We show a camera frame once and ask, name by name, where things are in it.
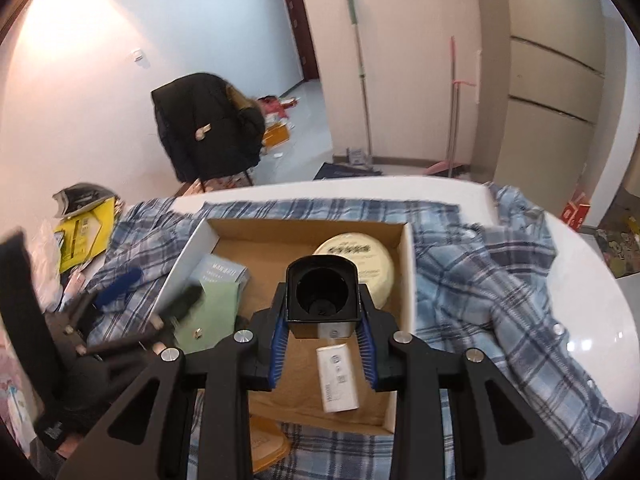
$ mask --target mop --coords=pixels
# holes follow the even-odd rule
[[[424,170],[425,175],[447,176],[454,178],[463,173],[468,173],[469,166],[456,163],[456,147],[458,145],[458,120],[460,118],[460,86],[476,86],[475,83],[456,79],[456,38],[451,37],[451,101],[449,137],[447,137],[447,158],[433,164]]]
[[[367,100],[366,74],[364,71],[364,61],[362,58],[362,44],[360,42],[360,29],[358,28],[358,16],[356,14],[356,6],[353,0],[347,0],[349,7],[349,16],[351,17],[351,25],[353,25],[353,33],[356,41],[356,53],[358,56],[358,74],[360,76],[360,92],[362,94],[362,105],[364,107],[365,130],[367,133],[367,151],[362,148],[347,148],[347,158],[352,166],[372,167],[373,149],[371,147],[371,122],[369,118],[369,101]]]

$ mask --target green card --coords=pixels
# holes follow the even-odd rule
[[[203,297],[175,329],[177,345],[185,354],[213,348],[231,335],[238,313],[238,284],[201,282]]]

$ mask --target paper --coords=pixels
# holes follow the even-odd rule
[[[347,345],[324,346],[316,352],[325,412],[355,410],[358,396]]]
[[[202,281],[204,294],[175,330],[185,354],[213,348],[234,331],[238,312],[238,284]]]
[[[56,232],[63,232],[60,248],[60,273],[97,256],[107,248],[113,230],[115,198],[60,222]]]
[[[245,266],[226,258],[207,254],[193,269],[190,281],[192,283],[236,282],[239,285],[239,291],[242,292],[249,281],[249,271]]]

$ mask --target plaid shirt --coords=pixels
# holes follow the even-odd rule
[[[482,349],[564,444],[585,478],[595,478],[633,425],[614,412],[556,335],[546,276],[556,255],[543,211],[512,187],[489,186],[500,226],[463,225],[457,206],[379,200],[285,200],[205,204],[192,215],[169,211],[172,199],[135,206],[116,225],[104,267],[89,287],[109,285],[131,267],[142,284],[111,304],[91,342],[138,330],[175,259],[203,218],[273,218],[410,222],[414,231],[417,332],[430,346]],[[454,478],[453,441],[442,394],[446,478]],[[198,399],[190,478],[197,464]],[[386,479],[392,436],[365,436],[284,424],[292,451],[260,480]]]

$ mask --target brown door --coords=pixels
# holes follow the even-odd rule
[[[298,55],[300,56],[300,65],[302,66],[302,75],[305,81],[310,79],[318,79],[318,62],[316,61],[316,52],[314,51],[314,42],[311,39],[311,30],[309,29],[309,20],[306,18],[306,9],[304,0],[285,0],[289,9],[289,19],[291,20],[291,28],[293,37],[296,38],[296,46]]]

